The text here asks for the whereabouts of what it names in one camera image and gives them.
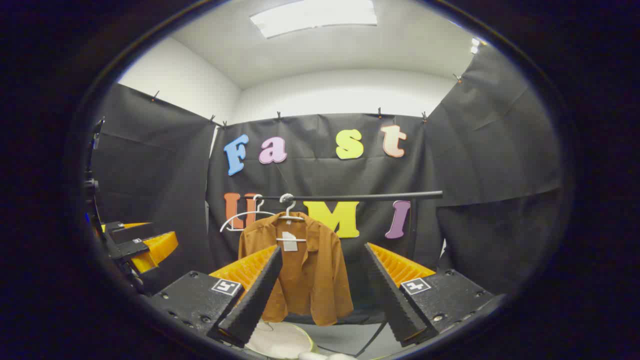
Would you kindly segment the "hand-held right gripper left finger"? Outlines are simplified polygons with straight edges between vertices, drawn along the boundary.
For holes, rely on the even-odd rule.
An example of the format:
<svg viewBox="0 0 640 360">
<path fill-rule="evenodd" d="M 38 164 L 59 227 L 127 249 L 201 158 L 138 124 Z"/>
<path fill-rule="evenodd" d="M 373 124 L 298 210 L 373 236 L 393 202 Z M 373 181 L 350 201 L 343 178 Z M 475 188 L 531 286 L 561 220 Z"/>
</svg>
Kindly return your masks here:
<svg viewBox="0 0 640 360">
<path fill-rule="evenodd" d="M 243 348 L 249 342 L 282 269 L 274 244 L 210 275 L 189 271 L 149 298 L 186 331 Z"/>
</svg>

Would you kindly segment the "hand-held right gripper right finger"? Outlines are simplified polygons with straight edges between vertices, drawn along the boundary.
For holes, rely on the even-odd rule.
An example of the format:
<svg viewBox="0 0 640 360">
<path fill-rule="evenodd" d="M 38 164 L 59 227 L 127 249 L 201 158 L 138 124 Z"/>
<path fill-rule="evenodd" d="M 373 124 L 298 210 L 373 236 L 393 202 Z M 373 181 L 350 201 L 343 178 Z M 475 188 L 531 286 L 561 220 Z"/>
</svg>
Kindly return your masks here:
<svg viewBox="0 0 640 360">
<path fill-rule="evenodd" d="M 455 332 L 491 315 L 505 302 L 456 269 L 433 271 L 367 243 L 367 274 L 375 299 L 403 347 Z"/>
</svg>

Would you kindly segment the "brown shirt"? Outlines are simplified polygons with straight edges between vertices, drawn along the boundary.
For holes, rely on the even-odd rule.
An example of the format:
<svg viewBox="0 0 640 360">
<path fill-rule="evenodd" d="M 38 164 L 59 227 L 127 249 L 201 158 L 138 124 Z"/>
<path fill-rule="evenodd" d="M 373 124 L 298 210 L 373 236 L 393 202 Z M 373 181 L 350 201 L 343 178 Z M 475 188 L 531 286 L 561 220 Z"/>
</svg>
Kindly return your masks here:
<svg viewBox="0 0 640 360">
<path fill-rule="evenodd" d="M 292 216 L 304 221 L 280 219 L 284 212 L 247 226 L 238 241 L 242 259 L 270 246 L 279 246 L 282 268 L 262 319 L 282 322 L 289 314 L 310 316 L 317 326 L 332 326 L 354 311 L 341 240 L 325 224 L 302 212 Z M 288 234 L 306 242 L 281 242 Z"/>
</svg>

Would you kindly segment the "white clothes hanger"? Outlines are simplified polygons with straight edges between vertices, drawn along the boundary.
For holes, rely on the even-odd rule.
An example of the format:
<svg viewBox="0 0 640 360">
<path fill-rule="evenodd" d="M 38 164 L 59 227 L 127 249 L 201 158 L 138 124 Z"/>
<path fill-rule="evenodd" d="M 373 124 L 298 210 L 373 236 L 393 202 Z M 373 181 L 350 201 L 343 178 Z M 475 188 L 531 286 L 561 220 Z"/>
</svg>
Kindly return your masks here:
<svg viewBox="0 0 640 360">
<path fill-rule="evenodd" d="M 246 208 L 244 212 L 238 211 L 238 202 L 241 199 L 242 197 L 238 193 L 224 194 L 226 219 L 218 230 L 220 233 L 223 233 L 224 231 L 243 231 L 247 226 L 253 224 L 258 219 L 258 215 L 274 215 L 273 212 L 262 210 L 261 207 L 263 203 L 265 203 L 265 198 L 263 198 L 262 194 L 245 194 L 243 198 L 246 201 Z"/>
<path fill-rule="evenodd" d="M 279 219 L 281 220 L 288 220 L 288 221 L 304 221 L 304 218 L 300 217 L 300 216 L 293 216 L 290 214 L 290 210 L 292 210 L 295 205 L 296 205 L 296 201 L 294 200 L 294 196 L 293 194 L 290 193 L 284 193 L 282 194 L 282 196 L 279 198 L 279 202 L 283 203 L 283 202 L 291 202 L 290 206 L 288 206 L 285 210 L 285 214 L 284 215 L 279 215 Z M 286 233 L 288 235 L 288 237 L 282 237 L 282 238 L 276 238 L 277 242 L 295 242 L 295 243 L 300 243 L 300 242 L 306 242 L 306 239 L 298 239 L 296 238 L 294 235 L 291 235 L 290 233 Z"/>
</svg>

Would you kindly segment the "black backdrop cloth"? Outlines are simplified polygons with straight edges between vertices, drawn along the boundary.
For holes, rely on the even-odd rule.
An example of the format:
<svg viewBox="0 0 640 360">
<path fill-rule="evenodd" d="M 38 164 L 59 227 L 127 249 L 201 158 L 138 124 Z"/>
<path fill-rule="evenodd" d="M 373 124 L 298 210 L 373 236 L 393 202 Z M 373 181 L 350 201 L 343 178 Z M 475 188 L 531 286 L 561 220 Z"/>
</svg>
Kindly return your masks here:
<svg viewBox="0 0 640 360">
<path fill-rule="evenodd" d="M 250 196 L 384 195 L 442 191 L 416 218 L 393 201 L 298 203 L 342 241 L 354 312 L 383 319 L 362 258 L 374 243 L 424 265 L 450 264 L 494 294 L 512 293 L 550 249 L 562 194 L 557 133 L 537 92 L 511 62 L 483 47 L 427 120 L 367 113 L 309 114 L 219 129 L 204 117 L 121 84 L 106 93 L 93 174 L 105 223 L 153 223 L 177 249 L 141 274 L 147 292 L 188 271 L 238 259 L 240 234 L 218 228 L 251 210 Z"/>
</svg>

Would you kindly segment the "ceiling light panel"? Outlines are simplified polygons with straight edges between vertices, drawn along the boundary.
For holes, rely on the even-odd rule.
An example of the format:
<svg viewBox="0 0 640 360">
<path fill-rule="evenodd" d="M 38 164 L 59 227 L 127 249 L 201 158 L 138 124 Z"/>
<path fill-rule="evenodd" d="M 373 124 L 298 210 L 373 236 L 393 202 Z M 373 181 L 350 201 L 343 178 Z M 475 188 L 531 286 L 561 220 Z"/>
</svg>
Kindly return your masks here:
<svg viewBox="0 0 640 360">
<path fill-rule="evenodd" d="M 373 26 L 373 0 L 297 0 L 249 16 L 266 39 L 322 27 Z"/>
</svg>

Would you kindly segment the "black clothes rail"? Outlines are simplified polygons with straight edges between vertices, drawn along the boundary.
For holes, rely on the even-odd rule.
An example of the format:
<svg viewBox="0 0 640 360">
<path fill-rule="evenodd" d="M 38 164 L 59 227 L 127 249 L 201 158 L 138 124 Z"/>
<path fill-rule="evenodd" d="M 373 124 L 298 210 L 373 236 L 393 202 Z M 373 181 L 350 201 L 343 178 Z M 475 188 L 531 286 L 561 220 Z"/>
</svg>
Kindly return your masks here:
<svg viewBox="0 0 640 360">
<path fill-rule="evenodd" d="M 418 200 L 441 199 L 443 195 L 444 192 L 441 190 L 342 196 L 294 196 L 286 193 L 278 200 L 284 203 L 290 202 L 290 207 L 286 208 L 287 213 L 295 207 L 295 203 L 302 202 L 307 207 L 307 215 L 311 219 L 319 221 L 331 230 L 337 230 L 337 235 L 346 239 L 354 239 L 360 235 L 356 222 L 356 209 L 359 203 L 393 201 L 394 215 L 391 219 L 390 232 L 386 237 L 387 239 L 403 237 L 403 225 L 400 221 L 409 216 L 407 255 L 409 259 L 414 259 L 418 240 Z"/>
</svg>

